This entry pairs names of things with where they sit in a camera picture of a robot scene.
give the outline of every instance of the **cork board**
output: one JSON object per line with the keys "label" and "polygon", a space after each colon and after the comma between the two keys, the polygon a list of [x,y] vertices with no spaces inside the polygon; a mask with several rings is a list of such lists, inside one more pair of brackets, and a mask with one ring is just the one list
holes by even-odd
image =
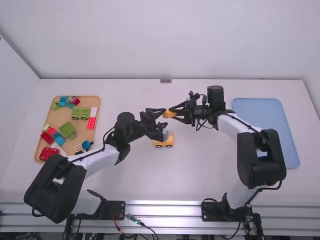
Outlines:
{"label": "cork board", "polygon": [[[59,102],[61,96],[56,96],[52,102]],[[49,107],[49,112],[46,117],[45,123],[43,126],[39,126],[39,128],[43,128],[46,124],[50,125],[50,127],[56,129],[58,132],[61,132],[59,130],[59,127],[61,127],[63,124],[70,122],[72,126],[76,130],[76,136],[73,139],[65,138],[66,142],[61,146],[61,148],[66,152],[68,156],[75,154],[75,146],[83,143],[85,140],[88,140],[89,142],[94,140],[97,121],[98,121],[98,115],[99,115],[99,109],[100,109],[100,98],[98,96],[76,96],[79,98],[80,103],[77,105],[77,108],[91,108],[91,107],[97,107],[98,110],[96,112],[96,120],[95,120],[95,126],[94,129],[87,129],[87,125],[89,120],[73,120],[71,118],[72,110],[65,106],[61,107],[57,110],[52,110],[51,107]],[[39,136],[39,142],[35,150],[34,154],[34,160],[38,163],[44,163],[45,161],[40,160],[39,156],[41,151],[44,147],[50,147],[51,144],[47,143],[42,137]]]}

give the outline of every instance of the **white robotic arm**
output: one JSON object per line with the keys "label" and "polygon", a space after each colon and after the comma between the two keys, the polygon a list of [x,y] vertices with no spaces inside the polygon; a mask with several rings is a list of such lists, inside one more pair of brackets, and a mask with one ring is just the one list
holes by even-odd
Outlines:
{"label": "white robotic arm", "polygon": [[[236,113],[228,113],[226,115],[220,115],[217,118],[217,128],[219,131],[227,134],[230,138],[237,142],[238,134],[240,133],[255,133],[252,129],[249,129],[246,125],[249,123],[242,120]],[[257,132],[261,132],[261,128],[252,126]],[[248,189],[240,179],[237,180],[232,190],[226,194],[226,200],[231,209],[237,209],[244,207],[245,204],[256,194],[257,190],[264,188],[266,185],[257,186],[252,189]]]}
{"label": "white robotic arm", "polygon": [[[200,96],[203,96],[202,105],[197,105]],[[145,135],[152,140],[167,140],[167,123],[155,121],[162,114],[165,118],[173,118],[184,124],[195,126],[197,123],[197,130],[200,129],[198,125],[202,127],[208,122],[236,142],[240,180],[230,192],[225,193],[222,201],[214,206],[216,211],[212,211],[212,214],[219,215],[217,221],[233,219],[233,212],[249,203],[259,189],[273,186],[286,177],[278,133],[273,129],[251,126],[232,110],[226,110],[223,88],[210,86],[207,88],[207,96],[193,94],[191,91],[186,101],[167,111],[164,108],[147,108],[145,112],[140,113],[140,121],[135,120],[129,112],[121,113],[114,125],[114,131],[106,139],[103,138],[103,145],[100,147],[74,156],[53,155],[43,165],[25,193],[25,203],[53,222],[60,223],[75,208],[84,180],[99,170],[124,160],[130,152],[129,143]],[[266,152],[266,155],[260,157],[257,151]],[[97,193],[90,193],[103,200]],[[81,209],[81,213],[91,214],[96,207],[90,209],[89,212]]]}

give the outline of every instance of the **blue toy block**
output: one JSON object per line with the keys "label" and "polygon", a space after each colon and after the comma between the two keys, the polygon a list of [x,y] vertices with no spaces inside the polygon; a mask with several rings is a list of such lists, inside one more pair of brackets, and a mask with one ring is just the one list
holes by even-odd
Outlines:
{"label": "blue toy block", "polygon": [[55,139],[56,143],[59,145],[59,146],[62,146],[63,144],[65,144],[66,140],[61,137],[61,136],[58,136],[56,139]]}
{"label": "blue toy block", "polygon": [[67,102],[68,102],[68,96],[62,96],[60,97],[59,106],[65,107],[67,105]]}
{"label": "blue toy block", "polygon": [[55,134],[53,134],[53,136],[52,136],[54,139],[56,139],[57,137],[61,137],[61,138],[64,138],[62,135],[61,135],[61,133],[60,132],[55,132]]}
{"label": "blue toy block", "polygon": [[70,108],[71,110],[73,110],[73,109],[76,107],[76,105],[74,105],[71,101],[68,101],[68,103],[66,104],[66,106],[67,106],[68,108]]}
{"label": "blue toy block", "polygon": [[82,144],[82,148],[84,149],[84,150],[88,150],[89,148],[90,148],[90,146],[91,146],[91,144],[90,144],[90,142],[88,141],[88,140],[85,140]]}

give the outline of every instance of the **metal frame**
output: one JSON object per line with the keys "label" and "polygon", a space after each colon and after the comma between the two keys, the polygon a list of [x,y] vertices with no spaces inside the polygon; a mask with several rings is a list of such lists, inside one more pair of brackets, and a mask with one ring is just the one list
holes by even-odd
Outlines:
{"label": "metal frame", "polygon": [[[126,201],[125,213],[140,218],[157,234],[231,235],[236,222],[203,222],[200,201]],[[261,215],[265,235],[320,236],[320,205],[270,203],[252,205]],[[66,221],[53,223],[46,217],[33,217],[23,202],[0,202],[0,232],[63,232]],[[72,232],[79,221],[72,224]],[[118,225],[128,234],[149,234],[150,230],[127,219]],[[81,233],[117,233],[111,220],[82,220]],[[241,225],[238,235],[245,235]]]}

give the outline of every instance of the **yellow toy car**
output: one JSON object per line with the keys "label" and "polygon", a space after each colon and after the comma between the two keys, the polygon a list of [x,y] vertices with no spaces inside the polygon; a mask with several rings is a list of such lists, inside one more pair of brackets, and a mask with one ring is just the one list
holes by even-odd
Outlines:
{"label": "yellow toy car", "polygon": [[172,134],[169,134],[167,141],[153,140],[153,145],[157,148],[161,148],[161,147],[171,148],[173,145],[175,145],[175,138]]}

